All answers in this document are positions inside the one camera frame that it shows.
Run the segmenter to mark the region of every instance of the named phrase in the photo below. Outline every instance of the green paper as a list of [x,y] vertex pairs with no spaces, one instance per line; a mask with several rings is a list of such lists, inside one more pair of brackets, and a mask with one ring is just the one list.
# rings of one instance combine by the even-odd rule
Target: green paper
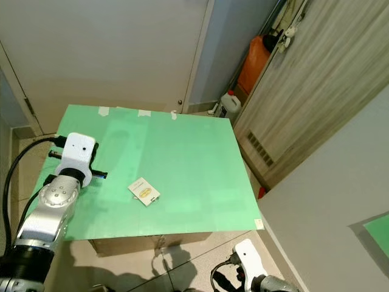
[[[58,134],[100,144],[92,168],[108,172],[82,188],[66,239],[256,229],[261,215],[228,119],[69,105]],[[59,160],[47,158],[36,192]],[[145,178],[160,199],[145,207],[128,186]]]
[[389,215],[382,216],[363,225],[379,247],[389,257]]

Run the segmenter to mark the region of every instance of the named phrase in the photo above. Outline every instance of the white card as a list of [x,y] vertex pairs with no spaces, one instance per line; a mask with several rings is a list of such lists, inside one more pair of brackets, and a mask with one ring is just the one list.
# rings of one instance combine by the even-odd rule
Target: white card
[[144,178],[139,178],[128,186],[128,189],[146,206],[154,202],[160,193]]

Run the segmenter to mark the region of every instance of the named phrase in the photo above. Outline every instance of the white tape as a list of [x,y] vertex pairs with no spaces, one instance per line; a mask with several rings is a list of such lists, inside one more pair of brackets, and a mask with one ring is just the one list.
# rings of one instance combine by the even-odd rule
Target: white tape
[[143,117],[143,116],[151,117],[151,111],[144,111],[140,109],[138,111],[138,117]]
[[99,106],[98,114],[105,117],[109,114],[109,108],[107,106]]
[[262,219],[254,219],[254,223],[255,223],[255,226],[256,226],[256,229],[259,230],[259,229],[265,229],[263,227],[263,222],[262,222]]
[[171,113],[171,119],[172,120],[176,120],[177,119],[177,114],[176,114],[176,110],[174,110],[174,111],[171,111],[170,113]]

